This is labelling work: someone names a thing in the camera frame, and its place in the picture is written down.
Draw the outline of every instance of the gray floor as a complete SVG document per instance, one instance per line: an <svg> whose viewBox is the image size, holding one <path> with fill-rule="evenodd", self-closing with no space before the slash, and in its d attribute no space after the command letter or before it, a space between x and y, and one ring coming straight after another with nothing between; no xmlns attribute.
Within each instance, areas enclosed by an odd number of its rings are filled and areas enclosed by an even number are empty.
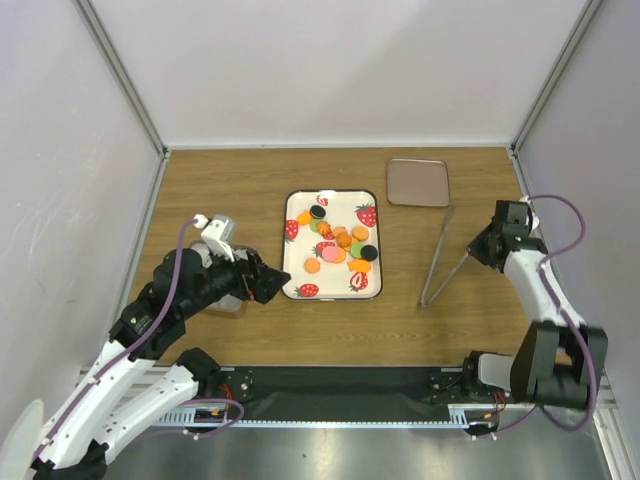
<svg viewBox="0 0 640 480"><path fill-rule="evenodd" d="M509 416L505 412L503 422ZM148 432L107 479L610 479L593 429L563 433L539 413L497 441L461 430L232 428L194 442Z"/></svg>

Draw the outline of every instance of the white wall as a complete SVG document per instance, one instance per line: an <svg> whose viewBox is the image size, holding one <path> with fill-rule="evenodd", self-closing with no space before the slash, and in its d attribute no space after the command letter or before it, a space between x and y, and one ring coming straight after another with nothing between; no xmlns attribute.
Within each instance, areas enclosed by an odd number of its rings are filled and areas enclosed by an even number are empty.
<svg viewBox="0 0 640 480"><path fill-rule="evenodd" d="M94 0L170 146L510 142L585 0Z"/></svg>
<svg viewBox="0 0 640 480"><path fill-rule="evenodd" d="M0 5L0 444L114 321L157 156L71 1Z"/></svg>
<svg viewBox="0 0 640 480"><path fill-rule="evenodd" d="M586 239L558 259L569 298L609 335L606 364L626 431L640 452L640 3L609 0L526 140L535 193L583 211ZM561 207L540 202L552 247L575 238Z"/></svg>

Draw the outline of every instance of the pink disc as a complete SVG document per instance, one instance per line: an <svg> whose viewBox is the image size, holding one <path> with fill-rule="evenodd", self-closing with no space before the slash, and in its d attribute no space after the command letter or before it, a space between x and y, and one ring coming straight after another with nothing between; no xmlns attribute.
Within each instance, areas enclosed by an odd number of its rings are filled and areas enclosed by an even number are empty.
<svg viewBox="0 0 640 480"><path fill-rule="evenodd" d="M333 262L338 255L340 254L340 250L335 245L329 245L322 249L322 258L327 262Z"/></svg>

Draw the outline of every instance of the metal tongs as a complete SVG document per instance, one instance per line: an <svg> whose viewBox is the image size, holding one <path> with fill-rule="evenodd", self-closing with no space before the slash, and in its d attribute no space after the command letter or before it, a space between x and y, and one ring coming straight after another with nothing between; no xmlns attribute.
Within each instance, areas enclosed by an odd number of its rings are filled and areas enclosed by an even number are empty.
<svg viewBox="0 0 640 480"><path fill-rule="evenodd" d="M453 218L453 214L455 211L456 211L456 207L451 207L447 212L447 216L444 218L444 221L442 222L442 231L440 232L440 239L438 240L436 251L433 254L433 259L431 260L431 267L429 267L429 274L427 276L427 281L424 284L424 288L422 289L422 295L420 295L419 305L421 310L424 310L425 308L427 308L431 304L431 302L433 302L436 299L436 297L440 295L442 290L444 290L444 287L447 286L449 281L458 272L458 270L460 270L464 262L469 258L469 252L465 251L460 261L456 264L455 267L453 267L453 270L451 270L451 273L449 273L449 276L445 279L444 282L442 282L442 285L438 287L435 293L431 295L429 300L427 300L427 292L429 291L429 286L431 286L431 280L433 279L433 274L436 271L436 265L438 264L438 260L440 259L440 252L442 250L442 245L444 245L444 239L447 236L447 231L449 230L449 224L451 223L451 219Z"/></svg>

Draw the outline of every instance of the orange toy food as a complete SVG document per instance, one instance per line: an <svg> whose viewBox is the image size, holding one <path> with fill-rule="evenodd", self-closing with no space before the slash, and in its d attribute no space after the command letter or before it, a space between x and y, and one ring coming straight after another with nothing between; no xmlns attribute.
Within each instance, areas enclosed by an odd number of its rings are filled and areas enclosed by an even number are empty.
<svg viewBox="0 0 640 480"><path fill-rule="evenodd" d="M338 258L336 258L333 263L342 263L347 258L347 252L343 248L339 248L338 250Z"/></svg>
<svg viewBox="0 0 640 480"><path fill-rule="evenodd" d="M358 242L364 242L369 238L369 231L364 227L355 227L351 234L357 239Z"/></svg>
<svg viewBox="0 0 640 480"><path fill-rule="evenodd" d="M367 273L371 270L371 264L361 258L356 258L355 260L347 263L347 265L349 265L350 272L355 270L356 272Z"/></svg>
<svg viewBox="0 0 640 480"><path fill-rule="evenodd" d="M338 242L338 245L342 248L349 248L353 243L353 238L347 232L340 232L338 235L335 235L335 237L336 242Z"/></svg>
<svg viewBox="0 0 640 480"><path fill-rule="evenodd" d="M311 212L307 210L298 215L298 223L300 225L309 225L311 223Z"/></svg>
<svg viewBox="0 0 640 480"><path fill-rule="evenodd" d="M318 273L320 271L320 262L315 258L308 258L304 262L304 269L309 273Z"/></svg>
<svg viewBox="0 0 640 480"><path fill-rule="evenodd" d="M333 229L333 236L334 237L337 237L341 233L349 233L349 232L344 227L336 227L336 228Z"/></svg>
<svg viewBox="0 0 640 480"><path fill-rule="evenodd" d="M331 225L329 225L327 222L320 222L318 224L318 233L320 235L326 235L330 232L331 232Z"/></svg>

